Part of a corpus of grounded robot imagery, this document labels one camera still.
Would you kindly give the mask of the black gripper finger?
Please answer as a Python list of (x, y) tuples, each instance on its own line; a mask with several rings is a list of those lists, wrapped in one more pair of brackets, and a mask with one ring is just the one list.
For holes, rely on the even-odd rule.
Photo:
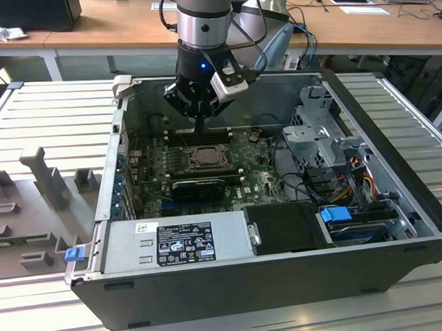
[(209, 101), (201, 101), (199, 106), (199, 125), (200, 133), (205, 132), (205, 123), (213, 117), (219, 116), (225, 109), (233, 103), (233, 100), (228, 102), (219, 102), (218, 98)]
[(177, 83), (167, 85), (164, 89), (163, 99), (184, 118), (190, 119), (195, 125), (194, 132), (202, 133), (200, 116), (200, 103), (196, 99), (188, 99), (179, 90)]

